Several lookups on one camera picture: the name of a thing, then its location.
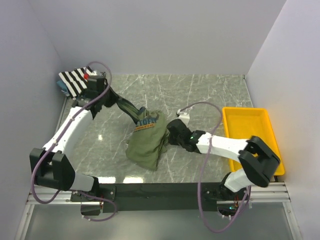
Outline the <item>olive green tank top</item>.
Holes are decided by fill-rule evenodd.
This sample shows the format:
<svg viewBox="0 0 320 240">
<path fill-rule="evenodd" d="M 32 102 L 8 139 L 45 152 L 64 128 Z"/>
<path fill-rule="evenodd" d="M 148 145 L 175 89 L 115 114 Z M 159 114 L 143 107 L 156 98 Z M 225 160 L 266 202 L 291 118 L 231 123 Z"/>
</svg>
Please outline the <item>olive green tank top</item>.
<svg viewBox="0 0 320 240">
<path fill-rule="evenodd" d="M 125 155 L 128 160 L 149 171 L 158 169 L 161 154 L 167 151 L 170 132 L 168 120 L 161 110 L 137 108 L 110 88 L 106 104 L 117 104 L 134 122 L 134 130 L 127 142 Z"/>
</svg>

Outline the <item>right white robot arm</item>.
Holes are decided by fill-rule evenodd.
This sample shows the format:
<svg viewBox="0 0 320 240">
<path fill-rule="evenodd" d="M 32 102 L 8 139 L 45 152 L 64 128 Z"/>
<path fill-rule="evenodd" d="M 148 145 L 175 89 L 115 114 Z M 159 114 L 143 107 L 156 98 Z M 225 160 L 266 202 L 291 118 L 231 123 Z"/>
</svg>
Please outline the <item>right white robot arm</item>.
<svg viewBox="0 0 320 240">
<path fill-rule="evenodd" d="M 281 163 L 277 154 L 258 136 L 234 139 L 202 130 L 191 131 L 180 119 L 172 120 L 166 128 L 171 145 L 188 152 L 224 157 L 241 165 L 235 172 L 227 173 L 213 190 L 202 191 L 218 201 L 231 200 L 250 186 L 268 187 Z"/>
</svg>

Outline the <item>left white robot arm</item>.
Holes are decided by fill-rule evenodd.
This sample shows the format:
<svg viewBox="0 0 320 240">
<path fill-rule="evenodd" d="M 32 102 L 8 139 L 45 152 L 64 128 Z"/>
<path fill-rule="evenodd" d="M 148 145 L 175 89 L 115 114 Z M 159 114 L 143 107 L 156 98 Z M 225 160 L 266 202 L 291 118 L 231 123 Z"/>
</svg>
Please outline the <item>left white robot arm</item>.
<svg viewBox="0 0 320 240">
<path fill-rule="evenodd" d="M 97 177 L 76 172 L 68 156 L 78 139 L 102 109 L 109 91 L 103 76 L 89 76 L 83 96 L 73 101 L 69 114 L 55 135 L 42 148 L 34 148 L 30 155 L 31 186 L 58 191 L 82 191 L 88 201 L 100 195 Z"/>
</svg>

